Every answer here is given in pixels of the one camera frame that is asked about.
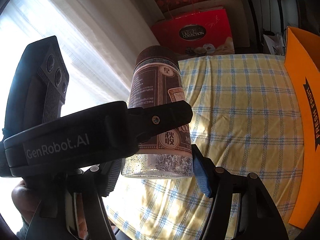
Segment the person's left hand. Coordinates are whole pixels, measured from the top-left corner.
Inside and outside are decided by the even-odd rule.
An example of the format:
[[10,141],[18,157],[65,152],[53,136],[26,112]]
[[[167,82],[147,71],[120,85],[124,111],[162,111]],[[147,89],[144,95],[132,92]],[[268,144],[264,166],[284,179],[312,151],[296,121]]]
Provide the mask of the person's left hand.
[[30,224],[41,201],[39,194],[25,185],[22,180],[11,193],[12,201],[27,224]]

